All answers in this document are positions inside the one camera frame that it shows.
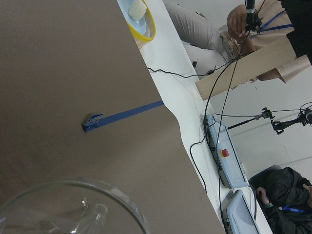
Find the short blue tape strip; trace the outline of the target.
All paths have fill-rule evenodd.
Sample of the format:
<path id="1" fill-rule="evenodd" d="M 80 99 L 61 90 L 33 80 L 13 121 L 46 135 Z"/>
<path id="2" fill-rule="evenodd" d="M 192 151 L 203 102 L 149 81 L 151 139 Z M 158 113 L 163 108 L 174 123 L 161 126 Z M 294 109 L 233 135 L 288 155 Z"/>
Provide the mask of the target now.
<path id="1" fill-rule="evenodd" d="M 164 102 L 162 100 L 159 100 L 117 114 L 113 114 L 111 116 L 105 117 L 104 114 L 92 114 L 89 118 L 87 118 L 86 121 L 81 124 L 81 126 L 84 132 L 89 132 L 105 125 L 149 111 L 162 105 L 164 105 Z"/>

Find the yellow rimmed blue bowl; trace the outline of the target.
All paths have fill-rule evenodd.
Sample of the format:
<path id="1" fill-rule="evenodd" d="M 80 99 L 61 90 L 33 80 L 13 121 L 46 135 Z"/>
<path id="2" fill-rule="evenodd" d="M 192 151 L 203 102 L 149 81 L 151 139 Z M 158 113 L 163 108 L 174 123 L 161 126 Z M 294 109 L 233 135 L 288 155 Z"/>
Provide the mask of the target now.
<path id="1" fill-rule="evenodd" d="M 145 15 L 140 20 L 134 21 L 128 14 L 132 1 L 133 0 L 118 0 L 117 3 L 138 47 L 141 48 L 143 44 L 149 43 L 154 39 L 156 35 L 156 25 L 151 11 L 144 0 L 143 2 L 147 6 Z"/>

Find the blue teach pendant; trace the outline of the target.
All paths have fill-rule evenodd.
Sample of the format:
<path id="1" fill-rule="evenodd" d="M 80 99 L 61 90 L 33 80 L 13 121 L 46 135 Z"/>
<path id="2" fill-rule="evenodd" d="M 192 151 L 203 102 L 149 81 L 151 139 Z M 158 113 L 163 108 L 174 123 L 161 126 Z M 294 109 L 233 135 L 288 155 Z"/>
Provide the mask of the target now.
<path id="1" fill-rule="evenodd" d="M 203 127 L 222 184 L 227 188 L 248 186 L 227 126 L 213 115 L 206 115 L 203 119 Z"/>
<path id="2" fill-rule="evenodd" d="M 241 190 L 236 190 L 222 207 L 222 221 L 227 234 L 259 234 L 251 209 Z"/>

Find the seated person in beige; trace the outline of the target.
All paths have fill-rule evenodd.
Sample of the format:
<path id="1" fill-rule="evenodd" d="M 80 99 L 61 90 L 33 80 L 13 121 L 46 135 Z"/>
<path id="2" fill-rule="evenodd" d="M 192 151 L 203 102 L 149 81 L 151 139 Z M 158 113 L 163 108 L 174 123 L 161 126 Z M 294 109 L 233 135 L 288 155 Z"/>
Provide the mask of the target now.
<path id="1" fill-rule="evenodd" d="M 261 49 L 294 30 L 279 0 L 264 0 L 256 10 L 262 21 L 260 32 L 247 32 L 246 9 L 241 4 L 227 17 L 226 25 L 216 28 L 203 15 L 178 4 L 167 3 L 167 12 L 200 78 L 239 55 Z"/>

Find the white sponge block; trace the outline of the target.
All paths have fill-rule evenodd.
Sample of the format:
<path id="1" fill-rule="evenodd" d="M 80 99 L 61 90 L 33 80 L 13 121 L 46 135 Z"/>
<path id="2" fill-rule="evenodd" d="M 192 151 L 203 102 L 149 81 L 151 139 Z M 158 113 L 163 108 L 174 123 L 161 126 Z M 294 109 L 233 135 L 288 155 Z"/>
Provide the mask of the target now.
<path id="1" fill-rule="evenodd" d="M 130 4 L 128 14 L 134 20 L 140 20 L 147 10 L 146 4 L 142 0 L 133 0 Z"/>

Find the wooden beam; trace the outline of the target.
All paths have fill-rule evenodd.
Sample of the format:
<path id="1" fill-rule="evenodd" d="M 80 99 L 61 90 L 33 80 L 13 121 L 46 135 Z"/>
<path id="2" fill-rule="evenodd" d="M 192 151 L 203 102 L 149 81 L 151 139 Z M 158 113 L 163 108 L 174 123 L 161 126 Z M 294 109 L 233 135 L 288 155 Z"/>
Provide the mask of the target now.
<path id="1" fill-rule="evenodd" d="M 225 70 L 214 72 L 197 81 L 196 87 L 203 100 L 238 86 L 262 73 L 295 60 L 303 55 L 312 57 L 312 43 L 307 39 L 287 36 L 233 62 Z"/>

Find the seated person in black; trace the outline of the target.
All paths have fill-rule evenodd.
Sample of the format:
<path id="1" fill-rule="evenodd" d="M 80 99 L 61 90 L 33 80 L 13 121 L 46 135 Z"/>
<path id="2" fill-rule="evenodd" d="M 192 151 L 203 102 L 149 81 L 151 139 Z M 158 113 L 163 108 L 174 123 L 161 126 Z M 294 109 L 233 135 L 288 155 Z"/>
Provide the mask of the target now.
<path id="1" fill-rule="evenodd" d="M 271 166 L 249 179 L 274 234 L 312 232 L 312 184 L 290 167 Z"/>

